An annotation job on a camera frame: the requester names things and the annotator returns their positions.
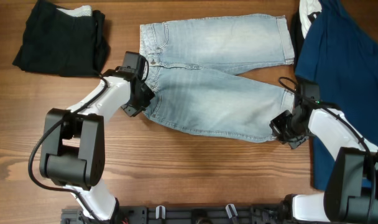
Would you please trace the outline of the light blue denim shorts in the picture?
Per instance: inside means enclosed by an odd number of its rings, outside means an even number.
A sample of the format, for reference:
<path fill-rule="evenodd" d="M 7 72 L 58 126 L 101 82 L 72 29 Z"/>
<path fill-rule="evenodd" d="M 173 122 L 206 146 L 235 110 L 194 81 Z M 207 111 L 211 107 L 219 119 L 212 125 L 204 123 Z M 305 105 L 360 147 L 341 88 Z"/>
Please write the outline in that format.
<path fill-rule="evenodd" d="M 266 142 L 270 122 L 293 108 L 282 87 L 244 76 L 291 65 L 294 51 L 284 16 L 250 14 L 140 26 L 139 52 L 149 62 L 151 121 L 178 131 Z"/>

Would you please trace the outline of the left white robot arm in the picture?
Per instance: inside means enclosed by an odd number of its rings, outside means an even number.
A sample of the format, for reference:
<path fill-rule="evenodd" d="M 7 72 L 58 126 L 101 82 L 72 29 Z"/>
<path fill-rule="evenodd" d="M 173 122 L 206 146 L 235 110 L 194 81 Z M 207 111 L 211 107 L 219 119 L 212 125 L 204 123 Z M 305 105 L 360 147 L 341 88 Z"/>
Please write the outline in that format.
<path fill-rule="evenodd" d="M 39 171 L 53 182 L 39 187 L 72 194 L 80 204 L 76 223 L 126 223 L 119 202 L 110 194 L 102 174 L 105 165 L 105 124 L 118 109 L 135 117 L 154 98 L 145 81 L 147 59 L 126 52 L 123 63 L 100 74 L 99 85 L 79 103 L 66 110 L 51 109 L 45 119 L 43 136 L 30 155 L 41 152 Z"/>

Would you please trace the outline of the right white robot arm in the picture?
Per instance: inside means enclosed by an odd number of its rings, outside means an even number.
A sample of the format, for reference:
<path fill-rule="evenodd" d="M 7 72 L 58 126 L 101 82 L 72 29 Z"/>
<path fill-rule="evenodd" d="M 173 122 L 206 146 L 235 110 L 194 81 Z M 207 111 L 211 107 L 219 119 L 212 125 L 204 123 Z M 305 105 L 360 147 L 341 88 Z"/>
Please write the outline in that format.
<path fill-rule="evenodd" d="M 295 82 L 290 92 L 294 109 L 270 122 L 272 134 L 291 149 L 318 138 L 334 167 L 323 193 L 286 196 L 280 216 L 299 223 L 378 223 L 378 146 L 349 123 L 338 105 L 320 100 L 317 83 Z"/>

